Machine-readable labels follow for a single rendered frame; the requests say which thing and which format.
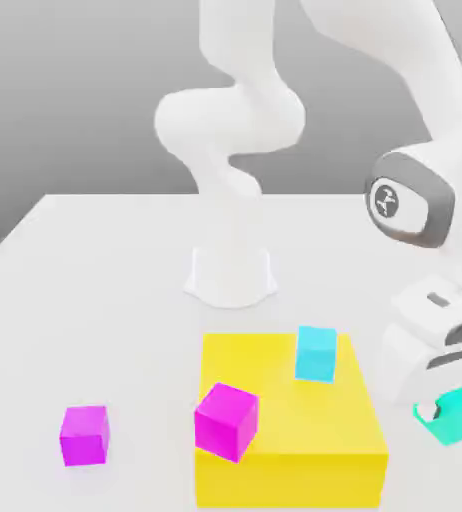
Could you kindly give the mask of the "large yellow box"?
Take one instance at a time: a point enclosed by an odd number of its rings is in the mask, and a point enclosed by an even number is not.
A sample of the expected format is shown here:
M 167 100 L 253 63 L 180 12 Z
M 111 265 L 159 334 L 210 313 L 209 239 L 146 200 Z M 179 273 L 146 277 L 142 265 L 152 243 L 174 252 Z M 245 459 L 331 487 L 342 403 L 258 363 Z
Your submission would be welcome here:
M 203 338 L 199 394 L 218 382 L 259 398 L 258 432 L 237 463 L 197 449 L 200 508 L 379 506 L 388 448 L 348 335 L 333 383 L 295 377 L 293 333 Z

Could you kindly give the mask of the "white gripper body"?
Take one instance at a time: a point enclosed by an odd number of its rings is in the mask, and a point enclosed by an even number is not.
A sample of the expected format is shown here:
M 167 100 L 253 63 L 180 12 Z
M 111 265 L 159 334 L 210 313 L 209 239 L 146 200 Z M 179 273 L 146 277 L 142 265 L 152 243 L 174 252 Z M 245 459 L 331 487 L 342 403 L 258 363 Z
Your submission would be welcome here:
M 462 350 L 440 353 L 397 324 L 381 342 L 381 397 L 394 404 L 430 403 L 462 387 Z

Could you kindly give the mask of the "small teal cube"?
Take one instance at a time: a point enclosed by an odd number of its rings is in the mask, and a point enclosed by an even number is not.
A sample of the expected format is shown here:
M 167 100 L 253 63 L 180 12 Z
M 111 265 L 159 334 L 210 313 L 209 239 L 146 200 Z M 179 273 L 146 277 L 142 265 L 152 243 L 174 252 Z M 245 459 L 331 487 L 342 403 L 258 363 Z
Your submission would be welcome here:
M 435 401 L 435 414 L 426 419 L 420 414 L 419 404 L 413 405 L 413 416 L 442 445 L 462 441 L 462 387 L 442 394 Z

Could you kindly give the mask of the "small magenta cube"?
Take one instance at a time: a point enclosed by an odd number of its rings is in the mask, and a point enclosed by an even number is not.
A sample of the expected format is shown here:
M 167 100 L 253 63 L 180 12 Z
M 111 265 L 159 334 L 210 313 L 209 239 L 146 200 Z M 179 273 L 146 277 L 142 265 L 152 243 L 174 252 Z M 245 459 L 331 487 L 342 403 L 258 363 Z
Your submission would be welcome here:
M 239 463 L 258 431 L 259 397 L 217 382 L 194 412 L 195 446 Z
M 105 464 L 110 442 L 107 407 L 68 407 L 59 441 L 66 467 Z

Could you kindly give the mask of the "small cyan cube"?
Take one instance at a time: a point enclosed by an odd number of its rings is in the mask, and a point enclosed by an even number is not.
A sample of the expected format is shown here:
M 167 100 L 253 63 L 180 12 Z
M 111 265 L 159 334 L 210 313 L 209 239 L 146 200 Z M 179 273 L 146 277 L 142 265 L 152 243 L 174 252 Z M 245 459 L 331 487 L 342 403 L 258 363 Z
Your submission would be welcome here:
M 337 331 L 300 326 L 297 333 L 295 378 L 333 383 L 337 359 Z

